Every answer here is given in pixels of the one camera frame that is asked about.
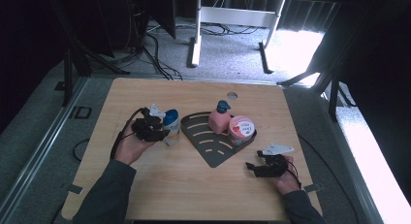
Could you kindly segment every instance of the blue bottle cap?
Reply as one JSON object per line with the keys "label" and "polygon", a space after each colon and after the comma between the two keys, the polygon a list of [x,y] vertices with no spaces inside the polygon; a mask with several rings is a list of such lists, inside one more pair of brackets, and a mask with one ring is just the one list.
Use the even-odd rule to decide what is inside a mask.
{"label": "blue bottle cap", "polygon": [[168,110],[166,112],[166,116],[163,119],[163,125],[167,126],[167,125],[173,123],[177,119],[178,119],[178,111],[177,110]]}

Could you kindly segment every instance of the person's left hand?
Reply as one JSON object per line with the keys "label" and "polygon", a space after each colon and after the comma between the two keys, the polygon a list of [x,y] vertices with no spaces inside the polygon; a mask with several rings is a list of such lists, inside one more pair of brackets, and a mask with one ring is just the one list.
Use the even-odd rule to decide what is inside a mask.
{"label": "person's left hand", "polygon": [[118,143],[118,148],[114,156],[115,160],[127,165],[136,162],[150,146],[155,144],[155,142],[145,142],[138,139],[131,129],[133,123],[134,120],[130,122],[124,131],[123,139]]}

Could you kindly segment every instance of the dark sleeve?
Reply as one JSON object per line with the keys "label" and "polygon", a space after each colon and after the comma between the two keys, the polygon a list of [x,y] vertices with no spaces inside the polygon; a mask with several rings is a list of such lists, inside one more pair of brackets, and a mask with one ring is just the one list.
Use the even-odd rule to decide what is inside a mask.
{"label": "dark sleeve", "polygon": [[287,216],[294,224],[322,224],[323,217],[309,201],[305,191],[294,191],[284,195],[284,205]]}
{"label": "dark sleeve", "polygon": [[110,160],[85,196],[73,223],[124,223],[136,170]]}

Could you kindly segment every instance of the hand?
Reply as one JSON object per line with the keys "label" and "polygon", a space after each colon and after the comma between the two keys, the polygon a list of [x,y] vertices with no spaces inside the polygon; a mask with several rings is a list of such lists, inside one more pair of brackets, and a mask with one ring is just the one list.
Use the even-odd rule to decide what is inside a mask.
{"label": "hand", "polygon": [[150,146],[155,142],[145,142],[138,139],[131,129],[134,120],[130,122],[129,126],[123,133],[123,139],[118,143],[117,151],[115,152],[114,159],[127,165],[131,165],[136,162]]}
{"label": "hand", "polygon": [[[293,157],[284,156],[285,159],[289,162],[288,163],[288,170],[292,172],[294,175],[296,172],[294,171],[294,167],[292,163],[294,162]],[[268,180],[274,184],[274,186],[278,189],[281,195],[286,195],[287,193],[294,192],[300,190],[299,184],[296,178],[291,175],[289,171],[286,171],[280,177],[269,177]]]}

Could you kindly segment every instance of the white plastic piece on hand device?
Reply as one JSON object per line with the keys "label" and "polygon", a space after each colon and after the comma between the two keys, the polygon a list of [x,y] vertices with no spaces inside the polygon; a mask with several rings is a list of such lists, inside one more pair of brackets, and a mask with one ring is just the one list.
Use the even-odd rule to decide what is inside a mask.
{"label": "white plastic piece on hand device", "polygon": [[150,107],[150,115],[151,116],[158,116],[158,117],[165,117],[166,114],[163,112],[160,112],[157,108],[157,106],[155,106],[155,104],[152,104]]}
{"label": "white plastic piece on hand device", "polygon": [[277,154],[289,153],[292,151],[294,151],[293,147],[271,143],[269,147],[263,150],[263,154],[264,155],[277,155]]}

